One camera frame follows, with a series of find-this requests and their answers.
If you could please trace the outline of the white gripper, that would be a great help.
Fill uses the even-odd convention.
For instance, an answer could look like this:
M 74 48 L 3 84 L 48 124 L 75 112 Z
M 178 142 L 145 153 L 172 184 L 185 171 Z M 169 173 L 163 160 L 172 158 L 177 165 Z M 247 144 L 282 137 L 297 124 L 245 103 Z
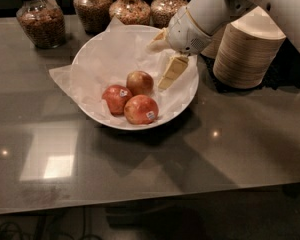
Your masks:
M 212 37 L 201 30 L 192 18 L 186 6 L 181 7 L 171 18 L 168 30 L 161 29 L 147 45 L 149 52 L 158 53 L 170 47 L 183 54 L 198 55 L 212 41 Z M 172 56 L 158 82 L 158 88 L 168 89 L 188 67 L 187 56 Z

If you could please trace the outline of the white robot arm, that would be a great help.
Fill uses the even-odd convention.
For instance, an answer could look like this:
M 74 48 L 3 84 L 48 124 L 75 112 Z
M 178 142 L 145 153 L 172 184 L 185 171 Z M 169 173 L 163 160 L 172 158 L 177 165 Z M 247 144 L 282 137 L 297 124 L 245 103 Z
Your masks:
M 197 55 L 221 27 L 257 7 L 270 16 L 300 55 L 300 0 L 191 0 L 154 37 L 149 49 Z

